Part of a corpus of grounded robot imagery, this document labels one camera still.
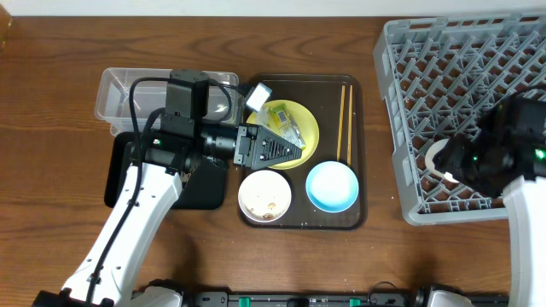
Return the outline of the white tissue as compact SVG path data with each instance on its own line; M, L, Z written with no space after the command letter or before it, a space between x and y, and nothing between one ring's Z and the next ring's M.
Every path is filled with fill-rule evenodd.
M257 125L261 125L267 129L271 129L271 116L270 116L270 108L269 107L262 107L255 116L255 121Z

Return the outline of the green snack wrapper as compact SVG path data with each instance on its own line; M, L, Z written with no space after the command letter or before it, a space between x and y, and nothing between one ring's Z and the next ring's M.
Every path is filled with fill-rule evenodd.
M301 135L300 128L293 115L285 104L273 107L269 111L280 136L301 149L305 149L305 141Z

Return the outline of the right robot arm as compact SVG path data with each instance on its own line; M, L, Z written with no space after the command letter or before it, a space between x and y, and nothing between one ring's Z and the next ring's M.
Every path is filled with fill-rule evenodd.
M511 306L545 304L545 104L516 92L432 157L433 169L491 198L501 198L510 230Z

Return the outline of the yellow plate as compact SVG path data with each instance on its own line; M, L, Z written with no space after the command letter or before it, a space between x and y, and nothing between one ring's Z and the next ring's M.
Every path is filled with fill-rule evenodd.
M285 105L288 113L295 119L305 141L305 148L302 150L302 156L299 159L271 166L270 168L274 170L287 170L304 164L314 154L319 143L318 123L313 114L303 105L295 101L274 100L266 102L264 107L273 108L282 104Z

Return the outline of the small white cup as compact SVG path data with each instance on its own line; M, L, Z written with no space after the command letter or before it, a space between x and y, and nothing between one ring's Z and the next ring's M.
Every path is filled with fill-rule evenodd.
M458 183L458 181L449 172L438 171L433 161L436 154L438 154L445 147L447 142L447 139L439 140L427 150L427 153L425 155L425 166L434 176L448 182Z

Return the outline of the white bowl with leftovers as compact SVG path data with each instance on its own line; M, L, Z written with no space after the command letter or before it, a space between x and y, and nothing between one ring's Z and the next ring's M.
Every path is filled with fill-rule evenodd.
M283 208L277 218L270 221L260 221L252 217L247 210L249 205L274 201ZM241 183L238 191L238 204L242 214L257 223L272 223L282 217L291 205L292 189L288 180L280 173L270 170L255 171Z

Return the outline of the light blue bowl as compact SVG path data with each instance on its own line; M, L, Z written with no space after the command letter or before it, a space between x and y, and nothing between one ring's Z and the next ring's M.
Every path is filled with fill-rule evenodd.
M347 165L338 161L325 161L309 172L305 180L305 192L317 209L339 213L356 202L359 181Z

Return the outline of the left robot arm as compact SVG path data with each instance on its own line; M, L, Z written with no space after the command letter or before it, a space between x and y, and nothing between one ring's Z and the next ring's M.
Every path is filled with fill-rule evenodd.
M59 293L41 291L36 306L181 306L183 291L169 280L156 280L134 293L142 262L166 216L188 192L207 188L206 175L223 174L225 163L251 170L299 159L302 150L259 125L236 128L203 122L209 89L230 87L203 71L172 70L165 105L138 125L135 92L129 89L133 130L122 159L126 165L119 196L94 246Z

